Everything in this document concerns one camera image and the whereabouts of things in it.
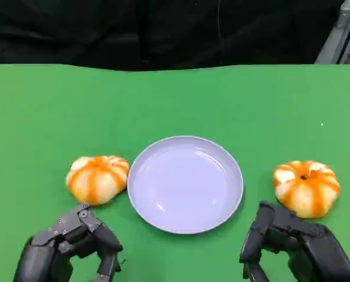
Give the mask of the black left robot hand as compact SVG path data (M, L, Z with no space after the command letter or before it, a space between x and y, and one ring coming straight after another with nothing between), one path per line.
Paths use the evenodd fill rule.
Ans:
M122 250L111 229L93 214L89 204L82 203L28 239L14 281L69 281L71 258L83 259L93 253L100 258L95 281L112 281L121 271L118 253Z

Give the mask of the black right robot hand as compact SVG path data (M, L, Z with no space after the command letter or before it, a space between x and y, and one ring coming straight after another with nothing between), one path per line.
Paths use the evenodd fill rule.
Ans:
M350 260L327 226L300 219L278 204L261 201L243 243L243 278L268 281L262 251L284 251L297 281L350 281Z

